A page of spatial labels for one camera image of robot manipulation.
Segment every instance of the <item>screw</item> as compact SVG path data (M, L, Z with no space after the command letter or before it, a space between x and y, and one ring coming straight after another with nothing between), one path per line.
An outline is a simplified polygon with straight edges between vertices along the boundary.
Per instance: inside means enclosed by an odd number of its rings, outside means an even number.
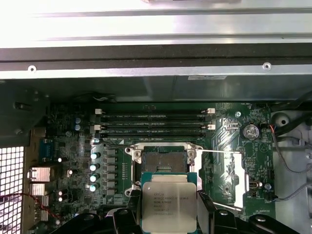
M240 112L240 111L236 111L235 112L235 117L236 118L239 118L239 117L241 117L242 116L242 113Z
M135 151L135 157L140 157L141 156L141 152L140 151Z
M264 185L264 188L265 188L266 190L271 190L272 185L269 184L269 183L267 183L267 184Z
M195 156L195 153L194 153L193 150L190 150L190 151L187 152L187 155L188 155L189 157L194 157L194 156Z
M265 222L265 218L264 217L261 217L261 216L256 216L255 218L257 221L259 222Z
M227 211L220 211L220 215L228 215L229 213Z

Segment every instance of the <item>red wire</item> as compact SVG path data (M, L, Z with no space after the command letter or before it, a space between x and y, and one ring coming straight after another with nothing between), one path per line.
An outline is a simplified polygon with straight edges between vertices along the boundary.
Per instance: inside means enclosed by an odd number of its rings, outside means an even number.
M45 207L37 197L35 197L35 196L33 196L33 195L30 195L30 194L26 194L26 193L16 193L16 194L2 195L2 196L0 196L0 199L1 199L1 198L5 198L5 197L10 197L10 196L20 196L20 195L25 195L25 196L28 196L28 197L32 198L32 199L40 206L40 208L41 208L42 210L48 212L49 215L51 215L51 216L54 217L54 218L60 218L59 215L54 214L49 208Z
M270 128L271 128L272 133L274 133L275 131L272 125L270 125Z

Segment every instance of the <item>screw hole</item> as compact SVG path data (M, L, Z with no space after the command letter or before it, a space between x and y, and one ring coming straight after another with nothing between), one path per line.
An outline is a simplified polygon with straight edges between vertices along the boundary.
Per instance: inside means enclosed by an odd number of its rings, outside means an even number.
M127 210L121 210L121 211L119 211L119 214L120 214L120 215L126 215L127 213L128 213Z
M89 214L89 215L87 215L87 216L84 218L84 220L88 221L88 220L91 220L91 219L93 219L93 218L94 218L94 215Z

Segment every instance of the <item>electrolytic capacitor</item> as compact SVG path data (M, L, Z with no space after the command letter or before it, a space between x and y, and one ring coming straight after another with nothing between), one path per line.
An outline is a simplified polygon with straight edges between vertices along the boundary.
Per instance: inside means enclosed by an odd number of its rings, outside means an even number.
M59 157L58 158L58 162L67 162L68 161L68 158L66 157Z
M100 155L101 155L100 153L92 153L90 155L90 158L94 160L94 159L97 159L98 157L100 157Z
M89 189L91 192L95 192L95 190L97 190L98 188L99 188L99 185L95 183L95 184L91 184Z
M74 127L74 129L75 129L76 131L79 131L79 130L81 129L81 126L80 126L79 124L76 124L75 127Z
M81 123L81 118L77 117L77 118L75 119L75 123L76 123L76 124L80 124L80 123Z
M99 179L99 174L93 174L90 176L90 181L91 182L96 182Z
M98 164L98 163L92 164L92 165L90 166L90 171L91 171L91 172L94 172L94 171L96 171L98 168L99 168L99 164Z
M62 189L62 190L60 190L59 192L58 192L58 195L59 196L63 196L63 195L65 195L65 194L67 194L68 193L68 189Z
M62 202L62 201L65 201L65 200L67 200L67 199L68 199L68 195L65 194L65 195L63 195L63 196L60 196L60 197L58 198L58 201L59 201L59 202Z
M69 170L67 171L68 175L70 175L70 176L76 174L77 172L78 172L78 171L75 170L75 169L69 169Z

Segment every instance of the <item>capacitor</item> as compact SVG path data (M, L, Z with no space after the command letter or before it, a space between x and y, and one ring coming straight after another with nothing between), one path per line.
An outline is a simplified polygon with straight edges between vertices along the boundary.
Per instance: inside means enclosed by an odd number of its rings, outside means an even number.
M77 117L77 118L75 119L75 123L76 123L76 124L81 123L81 118Z
M99 174L93 174L90 176L90 181L91 182L96 182L99 179Z
M58 192L58 195L59 196L63 196L63 195L65 195L65 194L67 194L68 193L68 189L62 189L62 190L60 190L59 192Z
M77 173L77 170L75 170L75 169L69 169L69 170L67 171L67 173L68 173L68 175L72 176L73 174L76 174L76 173Z
M89 189L91 192L94 192L98 188L99 188L99 185L97 183L95 183L95 184L91 184Z
M256 140L260 136L260 129L249 123L242 126L240 134L246 140Z
M75 129L76 131L79 131L79 130L81 129L81 126L80 126L79 124L76 124L75 127L74 127L74 129Z
M269 184L269 183L267 183L267 184L264 185L264 188L265 188L266 190L271 190L272 185Z
M67 132L65 133L65 135L66 135L67 137L71 137L71 136L72 136L72 133L69 132L69 131L67 131Z
M58 158L58 162L67 162L68 161L68 158L66 157L59 157Z
M63 196L60 196L60 197L58 198L58 201L59 201L59 202L62 202L62 201L65 201L65 200L67 200L67 199L68 199L68 195L65 194L65 195L63 195Z
M98 163L92 164L92 165L90 166L90 171L91 171L91 172L94 172L94 171L96 171L98 168L99 168L99 164L98 164Z
M97 159L98 157L100 157L100 155L101 155L100 153L92 153L90 155L90 158L94 160L94 159Z

